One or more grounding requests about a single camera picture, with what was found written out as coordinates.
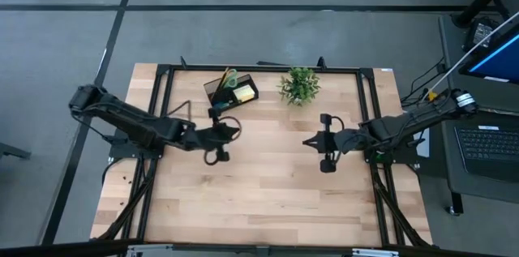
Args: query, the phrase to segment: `blue screen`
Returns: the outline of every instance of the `blue screen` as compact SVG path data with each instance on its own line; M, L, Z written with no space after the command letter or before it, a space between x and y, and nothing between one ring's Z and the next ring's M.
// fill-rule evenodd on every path
M498 79L519 81L519 35L490 53L469 72Z

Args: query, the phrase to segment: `table leg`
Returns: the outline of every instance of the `table leg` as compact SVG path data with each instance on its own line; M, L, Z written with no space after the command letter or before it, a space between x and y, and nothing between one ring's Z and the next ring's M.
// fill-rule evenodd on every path
M17 156L20 159L28 160L31 156L30 152L25 152L19 148L12 147L10 145L0 143L0 154L6 156Z
M453 199L453 205L446 207L445 210L452 216L460 216L463 213L463 201L459 193L451 192L451 198Z

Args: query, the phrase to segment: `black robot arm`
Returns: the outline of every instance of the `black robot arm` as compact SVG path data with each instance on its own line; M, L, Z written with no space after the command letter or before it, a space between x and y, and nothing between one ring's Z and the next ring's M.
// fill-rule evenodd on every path
M358 129L344 129L337 133L331 132L332 116L321 114L324 131L302 143L326 154L322 163L322 172L335 172L335 164L339 156L333 156L335 151L343 154L351 150L374 149L389 152L401 143L408 135L413 135L430 126L448 119L468 117L477 112L478 106L468 92L458 89L445 90L433 101L425 102L422 106L399 116L384 116L359 124Z
M91 84L78 88L69 103L69 108L74 118L98 117L116 126L139 148L153 150L168 144L185 151L203 149L211 152L216 149L217 161L229 159L222 147L233 141L233 135L240 131L239 128L219 122L219 113L214 109L210 109L209 112L213 118L212 127L196 130L196 124L191 121L148 114L120 101L104 88Z

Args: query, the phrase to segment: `scissors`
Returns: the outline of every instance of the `scissors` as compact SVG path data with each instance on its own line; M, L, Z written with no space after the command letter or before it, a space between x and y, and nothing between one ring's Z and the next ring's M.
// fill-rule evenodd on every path
M223 76L223 88L234 88L238 85L238 72L235 69L225 71Z

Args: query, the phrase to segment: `monitor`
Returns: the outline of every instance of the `monitor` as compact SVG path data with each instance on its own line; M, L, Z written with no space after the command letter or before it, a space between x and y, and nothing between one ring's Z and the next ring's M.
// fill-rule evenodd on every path
M484 79L519 84L519 27L495 40L490 49L475 55L460 72Z

